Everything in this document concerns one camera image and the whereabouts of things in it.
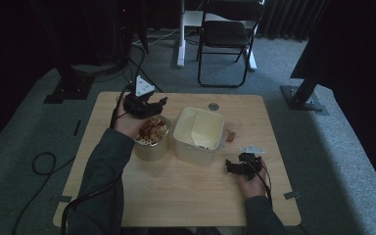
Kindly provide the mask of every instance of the dark sleeve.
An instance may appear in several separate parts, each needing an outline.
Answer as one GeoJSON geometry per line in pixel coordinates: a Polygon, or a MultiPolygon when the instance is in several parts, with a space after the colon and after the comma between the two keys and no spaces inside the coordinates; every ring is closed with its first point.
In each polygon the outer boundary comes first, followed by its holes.
{"type": "Polygon", "coordinates": [[[286,234],[283,223],[274,213],[266,197],[252,197],[246,200],[245,205],[248,235],[286,234]]]}
{"type": "Polygon", "coordinates": [[[80,203],[69,211],[68,234],[118,234],[123,214],[121,174],[129,162],[133,139],[107,129],[93,150],[81,182],[78,197],[117,183],[107,192],[80,203]]]}

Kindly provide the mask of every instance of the folding chair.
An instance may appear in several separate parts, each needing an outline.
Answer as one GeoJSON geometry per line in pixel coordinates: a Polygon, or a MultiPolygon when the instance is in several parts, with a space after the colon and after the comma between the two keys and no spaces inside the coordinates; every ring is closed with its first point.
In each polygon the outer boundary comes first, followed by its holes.
{"type": "Polygon", "coordinates": [[[244,84],[249,68],[256,28],[263,15],[263,9],[264,7],[259,0],[206,0],[197,52],[197,61],[199,62],[198,82],[200,85],[236,88],[244,84]],[[223,20],[209,20],[209,15],[221,17],[223,20]],[[245,23],[251,23],[253,26],[246,28],[245,23]],[[212,48],[238,48],[240,52],[204,52],[204,46],[212,48]],[[237,55],[237,59],[235,60],[237,63],[245,50],[248,50],[247,61],[245,63],[243,80],[240,83],[207,84],[201,81],[203,54],[237,55]]]}

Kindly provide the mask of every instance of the stand base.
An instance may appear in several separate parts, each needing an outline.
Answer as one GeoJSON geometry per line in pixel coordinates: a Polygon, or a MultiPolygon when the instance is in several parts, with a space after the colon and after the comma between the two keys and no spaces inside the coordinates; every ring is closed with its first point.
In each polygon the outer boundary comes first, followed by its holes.
{"type": "Polygon", "coordinates": [[[306,102],[297,103],[293,98],[296,91],[299,89],[299,86],[284,85],[280,86],[280,89],[282,89],[283,96],[285,97],[286,103],[288,104],[290,110],[315,111],[317,115],[329,116],[325,106],[319,104],[315,94],[311,94],[306,102]]]}
{"type": "Polygon", "coordinates": [[[86,100],[93,84],[94,76],[77,75],[80,82],[73,91],[63,89],[63,80],[60,79],[53,94],[47,95],[44,104],[62,104],[64,100],[86,100]]]}

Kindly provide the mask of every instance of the chair backrest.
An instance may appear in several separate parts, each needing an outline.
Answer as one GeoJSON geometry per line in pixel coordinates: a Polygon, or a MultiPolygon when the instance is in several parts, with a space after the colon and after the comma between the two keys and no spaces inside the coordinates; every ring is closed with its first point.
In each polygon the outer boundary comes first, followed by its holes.
{"type": "Polygon", "coordinates": [[[264,7],[259,0],[209,0],[205,14],[215,14],[230,21],[259,22],[264,7]]]}

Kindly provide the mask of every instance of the person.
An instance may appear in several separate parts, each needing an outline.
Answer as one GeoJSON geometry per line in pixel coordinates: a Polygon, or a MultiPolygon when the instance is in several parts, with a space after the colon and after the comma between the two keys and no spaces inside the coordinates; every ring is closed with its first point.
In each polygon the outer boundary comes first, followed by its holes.
{"type": "MultiPolygon", "coordinates": [[[[134,147],[133,137],[147,121],[126,114],[119,105],[113,129],[106,129],[99,144],[93,150],[81,182],[78,198],[105,188],[114,182],[113,187],[104,193],[79,203],[69,210],[67,234],[107,235],[119,234],[123,214],[123,186],[121,174],[130,160],[134,147]]],[[[265,171],[260,175],[265,179],[265,171]]],[[[273,212],[265,197],[265,188],[258,177],[248,181],[237,176],[246,198],[246,216],[249,235],[283,234],[284,227],[273,212]]]]}

